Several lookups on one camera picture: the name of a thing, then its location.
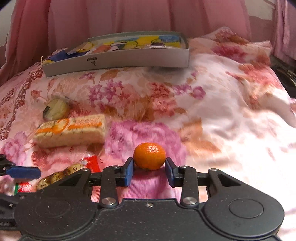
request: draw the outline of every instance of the rectangular snack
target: rectangular snack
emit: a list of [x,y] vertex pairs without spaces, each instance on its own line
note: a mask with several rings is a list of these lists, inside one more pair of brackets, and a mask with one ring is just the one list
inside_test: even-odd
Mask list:
[[48,121],[41,124],[34,141],[43,148],[104,143],[106,121],[103,114]]

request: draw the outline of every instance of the mandarin orange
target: mandarin orange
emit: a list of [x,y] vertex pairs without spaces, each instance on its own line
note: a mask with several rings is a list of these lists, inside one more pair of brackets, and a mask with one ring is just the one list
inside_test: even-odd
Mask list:
[[145,170],[157,170],[161,168],[165,159],[164,148],[156,143],[142,143],[133,152],[135,164]]

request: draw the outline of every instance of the floral fabric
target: floral fabric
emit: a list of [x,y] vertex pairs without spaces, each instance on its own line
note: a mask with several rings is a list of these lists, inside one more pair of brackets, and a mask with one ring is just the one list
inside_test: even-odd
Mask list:
[[[38,166],[45,177],[92,152],[101,169],[122,165],[142,142],[162,145],[176,165],[199,172],[215,167],[276,198],[284,207],[279,231],[296,239],[296,110],[268,67],[270,42],[250,43],[228,28],[189,40],[186,69],[118,68],[46,78],[36,64],[0,88],[0,152],[18,165]],[[32,143],[42,112],[54,96],[67,96],[71,117],[104,113],[104,145],[44,149]],[[14,182],[0,179],[0,191]],[[119,197],[180,197],[164,170],[136,170]],[[98,200],[96,188],[92,200]],[[200,189],[201,201],[207,200]],[[2,240],[16,233],[2,232]]]

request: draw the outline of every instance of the metal pin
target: metal pin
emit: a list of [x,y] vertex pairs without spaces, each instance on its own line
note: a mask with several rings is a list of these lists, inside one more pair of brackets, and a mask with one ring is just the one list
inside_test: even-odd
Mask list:
[[153,207],[154,204],[153,204],[153,203],[147,203],[146,206],[147,206],[147,207]]
[[183,198],[183,203],[186,205],[193,205],[197,203],[197,199],[194,197],[185,197]]
[[102,199],[102,203],[105,205],[113,205],[116,203],[116,200],[115,198],[112,198],[112,197],[105,197]]

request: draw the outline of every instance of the open box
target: open box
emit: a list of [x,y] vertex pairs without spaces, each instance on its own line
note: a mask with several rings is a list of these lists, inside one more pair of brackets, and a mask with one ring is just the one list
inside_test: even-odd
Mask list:
[[135,66],[186,68],[189,49],[179,32],[141,31],[89,38],[42,61],[47,77],[76,71]]

